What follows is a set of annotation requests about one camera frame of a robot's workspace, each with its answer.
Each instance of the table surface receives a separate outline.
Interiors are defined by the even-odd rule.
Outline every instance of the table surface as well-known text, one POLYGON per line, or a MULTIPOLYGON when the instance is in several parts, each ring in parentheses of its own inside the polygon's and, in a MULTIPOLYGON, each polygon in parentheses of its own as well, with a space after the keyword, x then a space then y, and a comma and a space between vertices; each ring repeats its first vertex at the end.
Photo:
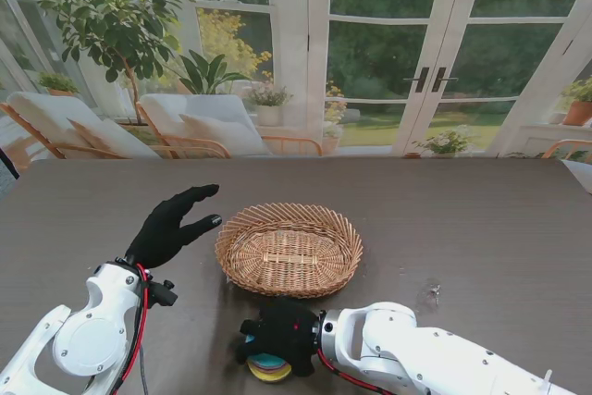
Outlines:
MULTIPOLYGON (((219 194, 188 219, 287 202, 325 205, 358 229, 364 255, 353 279, 311 307, 399 302, 418 311, 420 326, 455 332, 540 376, 552 368, 557 384, 589 392, 592 198, 564 165, 535 159, 41 161, 0 202, 0 367, 46 312, 86 303, 86 278, 125 252, 155 205, 211 182, 219 194), (438 306, 423 299, 433 282, 438 306)), ((229 345, 262 298, 227 283, 215 238, 154 271, 179 299, 148 316, 151 393, 362 393, 316 359, 313 376, 277 386, 233 363, 229 345)), ((120 395, 142 393, 137 367, 120 395)), ((83 386, 46 363, 39 375, 71 394, 83 386)))

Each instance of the white cushion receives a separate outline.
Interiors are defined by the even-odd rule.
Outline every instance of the white cushion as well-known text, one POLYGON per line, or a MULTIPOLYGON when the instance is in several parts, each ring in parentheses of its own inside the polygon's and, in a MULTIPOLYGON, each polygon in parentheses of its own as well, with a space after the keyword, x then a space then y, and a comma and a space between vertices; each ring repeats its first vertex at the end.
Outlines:
POLYGON ((226 147, 231 156, 269 155, 261 137, 240 122, 224 122, 213 117, 180 114, 190 138, 216 141, 226 147))
POLYGON ((161 159, 148 145, 129 134, 111 119, 87 125, 80 124, 73 119, 70 121, 79 135, 94 148, 107 150, 129 159, 161 159))
POLYGON ((162 134, 189 137, 188 128, 179 116, 185 114, 238 122, 261 139, 242 100, 234 94, 145 94, 140 103, 162 134))
POLYGON ((592 193, 592 166, 582 162, 562 161, 588 193, 592 193))
MULTIPOLYGON (((70 143, 83 147, 90 145, 74 130, 68 119, 82 125, 100 123, 101 119, 73 96, 50 96, 47 94, 16 92, 7 103, 51 143, 70 143)), ((76 150, 60 151, 67 158, 94 158, 93 154, 76 150)))

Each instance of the stacked coasters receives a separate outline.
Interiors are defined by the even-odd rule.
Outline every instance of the stacked coasters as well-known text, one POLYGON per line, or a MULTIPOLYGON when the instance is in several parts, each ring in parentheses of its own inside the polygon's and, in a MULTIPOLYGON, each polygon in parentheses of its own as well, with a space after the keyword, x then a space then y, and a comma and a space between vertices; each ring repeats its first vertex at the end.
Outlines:
MULTIPOLYGON (((248 335, 246 342, 254 340, 252 335, 248 335)), ((268 353, 259 353, 250 356, 247 365, 251 373, 265 383, 278 383, 286 378, 292 371, 292 368, 281 358, 268 353)))

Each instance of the wicker basket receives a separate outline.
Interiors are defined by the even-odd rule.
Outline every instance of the wicker basket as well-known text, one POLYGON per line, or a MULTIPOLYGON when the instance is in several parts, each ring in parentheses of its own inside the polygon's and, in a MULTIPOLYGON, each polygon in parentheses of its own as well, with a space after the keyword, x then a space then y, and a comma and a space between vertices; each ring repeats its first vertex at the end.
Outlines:
POLYGON ((264 204, 229 220, 216 241, 227 276, 265 295, 314 298, 352 278, 362 242, 352 224, 319 205, 264 204))

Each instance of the flower pot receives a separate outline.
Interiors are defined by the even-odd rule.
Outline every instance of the flower pot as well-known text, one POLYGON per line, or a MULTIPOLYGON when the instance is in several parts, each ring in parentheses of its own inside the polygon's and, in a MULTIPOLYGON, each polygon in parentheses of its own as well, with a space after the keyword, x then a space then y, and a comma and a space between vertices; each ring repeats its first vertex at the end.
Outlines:
POLYGON ((563 125, 582 126, 592 117, 592 102, 574 101, 563 120, 563 125))
POLYGON ((281 106, 257 106, 257 123, 263 127, 281 127, 281 106))
POLYGON ((54 90, 53 88, 48 88, 47 91, 52 96, 74 96, 74 93, 71 92, 64 92, 62 90, 54 90))
POLYGON ((341 140, 341 138, 328 138, 325 137, 323 138, 323 141, 321 142, 321 148, 323 149, 323 156, 326 156, 328 154, 332 154, 335 149, 339 146, 339 141, 341 140))
POLYGON ((439 159, 451 159, 456 156, 456 153, 434 153, 432 157, 437 157, 439 159))

